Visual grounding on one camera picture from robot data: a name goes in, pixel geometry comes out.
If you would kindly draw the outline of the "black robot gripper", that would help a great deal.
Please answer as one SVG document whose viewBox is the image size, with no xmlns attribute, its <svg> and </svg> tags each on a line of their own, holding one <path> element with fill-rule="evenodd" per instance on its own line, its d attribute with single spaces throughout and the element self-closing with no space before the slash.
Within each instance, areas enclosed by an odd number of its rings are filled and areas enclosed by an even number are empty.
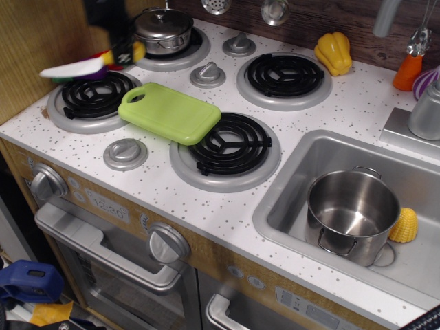
<svg viewBox="0 0 440 330">
<path fill-rule="evenodd" d="M 125 1 L 84 0 L 83 4 L 88 24 L 108 32 L 114 64 L 134 64 L 134 27 L 127 14 Z"/>
</svg>

